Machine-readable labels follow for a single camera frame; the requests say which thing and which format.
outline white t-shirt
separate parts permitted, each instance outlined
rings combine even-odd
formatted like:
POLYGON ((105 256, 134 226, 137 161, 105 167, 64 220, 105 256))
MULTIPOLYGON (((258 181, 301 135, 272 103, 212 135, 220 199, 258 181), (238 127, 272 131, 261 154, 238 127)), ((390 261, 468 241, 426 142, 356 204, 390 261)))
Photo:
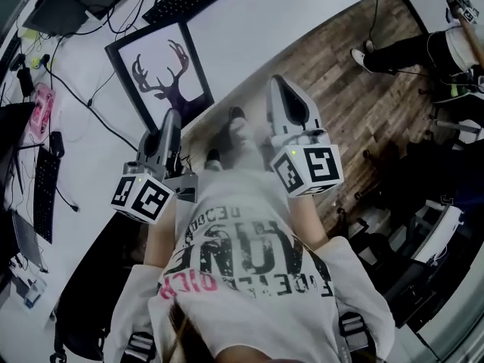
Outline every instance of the white t-shirt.
MULTIPOLYGON (((484 47, 484 26, 473 24, 473 28, 478 40, 480 40, 481 45, 484 47)), ((449 29, 445 33, 445 37, 447 38, 447 45, 451 52, 452 59, 454 59, 455 64, 457 64, 462 71, 467 71, 472 66, 479 64, 462 27, 449 29)))
POLYGON ((242 345, 271 358, 345 361, 338 325, 345 312, 363 316, 378 356, 388 356, 392 315, 345 239, 306 248, 293 236, 284 190, 269 172, 204 174, 200 183, 207 186, 199 203, 178 217, 167 267, 133 268, 113 314, 106 362, 121 359, 135 331, 150 332, 157 351, 166 351, 175 339, 175 297, 213 356, 242 345))

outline plug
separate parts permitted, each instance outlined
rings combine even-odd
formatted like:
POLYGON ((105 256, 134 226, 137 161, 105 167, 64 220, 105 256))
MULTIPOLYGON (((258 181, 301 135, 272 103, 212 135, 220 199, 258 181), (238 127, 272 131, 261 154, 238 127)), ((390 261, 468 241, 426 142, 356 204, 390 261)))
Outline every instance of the plug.
POLYGON ((41 66, 47 68, 47 63, 50 61, 51 56, 49 54, 44 54, 44 56, 40 59, 41 66))

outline deer antler print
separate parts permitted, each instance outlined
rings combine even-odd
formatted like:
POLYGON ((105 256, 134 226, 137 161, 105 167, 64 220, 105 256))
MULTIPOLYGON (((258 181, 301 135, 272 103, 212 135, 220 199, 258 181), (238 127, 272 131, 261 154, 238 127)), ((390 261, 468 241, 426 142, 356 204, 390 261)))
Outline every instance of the deer antler print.
POLYGON ((141 54, 138 54, 138 56, 136 57, 136 61, 132 65, 133 79, 138 84, 140 92, 148 93, 152 91, 158 91, 160 93, 157 93, 154 96, 160 100, 163 100, 164 98, 169 97, 170 92, 172 91, 177 92, 177 96, 180 95, 179 88, 178 88, 178 81, 180 80, 180 77, 184 73, 186 73, 186 71, 188 70, 188 67, 190 66, 190 58, 186 55, 182 45, 180 45, 177 42, 174 42, 171 39, 169 39, 168 42, 169 42, 169 47, 175 52, 181 64, 181 69, 176 74, 173 73, 173 70, 170 67, 166 68, 170 72, 170 74, 172 74, 172 77, 173 77, 173 83, 170 86, 165 86, 163 83, 161 83, 158 77, 157 77, 157 81, 158 81, 157 86, 151 86, 148 84, 147 82, 148 71, 147 70, 144 71, 144 69, 141 67, 141 62, 140 62, 141 54))
POLYGON ((139 91, 141 93, 148 93, 152 91, 158 91, 161 92, 157 96, 159 99, 164 99, 167 96, 166 90, 168 89, 166 86, 161 83, 160 78, 157 77, 158 81, 158 86, 150 86, 148 85, 148 82, 146 80, 148 76, 148 71, 146 72, 143 70, 141 67, 141 62, 139 61, 141 54, 138 54, 136 57, 136 62, 133 63, 132 65, 132 74, 133 74, 133 79, 138 83, 139 91))

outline framed picture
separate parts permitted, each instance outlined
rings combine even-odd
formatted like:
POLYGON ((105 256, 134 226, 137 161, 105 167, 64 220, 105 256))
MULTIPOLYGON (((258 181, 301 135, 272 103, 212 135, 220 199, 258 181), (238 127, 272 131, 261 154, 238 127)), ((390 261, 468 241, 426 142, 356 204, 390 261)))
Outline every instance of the framed picture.
POLYGON ((213 104, 194 43, 184 22, 153 25, 106 47, 139 116, 157 133, 171 107, 181 127, 213 104))

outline shoe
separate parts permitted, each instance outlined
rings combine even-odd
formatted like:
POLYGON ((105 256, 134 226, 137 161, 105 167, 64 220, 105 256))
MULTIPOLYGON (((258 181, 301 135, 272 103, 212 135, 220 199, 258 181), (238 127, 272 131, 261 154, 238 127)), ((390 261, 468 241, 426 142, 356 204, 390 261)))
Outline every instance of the shoe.
POLYGON ((351 56, 357 64, 359 64, 361 67, 363 67, 369 73, 371 73, 371 71, 365 66, 365 62, 364 62, 365 54, 363 54, 361 51, 354 48, 354 49, 351 50, 351 56))
POLYGON ((238 106, 234 106, 230 109, 230 111, 228 112, 228 118, 230 119, 230 121, 233 121, 236 118, 246 119, 244 111, 238 106))
POLYGON ((375 47, 375 44, 369 39, 365 42, 365 49, 367 53, 372 54, 377 48, 375 47))
POLYGON ((220 152, 218 149, 212 148, 206 155, 206 161, 220 161, 220 152))

